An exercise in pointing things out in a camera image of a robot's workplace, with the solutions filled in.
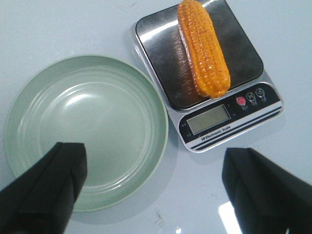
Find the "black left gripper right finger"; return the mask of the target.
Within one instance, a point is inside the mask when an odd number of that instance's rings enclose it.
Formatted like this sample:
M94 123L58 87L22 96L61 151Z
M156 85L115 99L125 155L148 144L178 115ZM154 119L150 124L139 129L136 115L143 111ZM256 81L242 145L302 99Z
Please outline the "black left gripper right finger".
M312 187L252 148L228 148L222 181L244 234L310 234Z

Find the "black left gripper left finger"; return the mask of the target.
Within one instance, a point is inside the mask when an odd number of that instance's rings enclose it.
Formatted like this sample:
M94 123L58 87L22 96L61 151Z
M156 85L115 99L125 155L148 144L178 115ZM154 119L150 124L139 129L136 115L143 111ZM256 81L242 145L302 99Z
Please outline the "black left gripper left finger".
M87 177L82 143L56 143L0 192L2 234L62 234Z

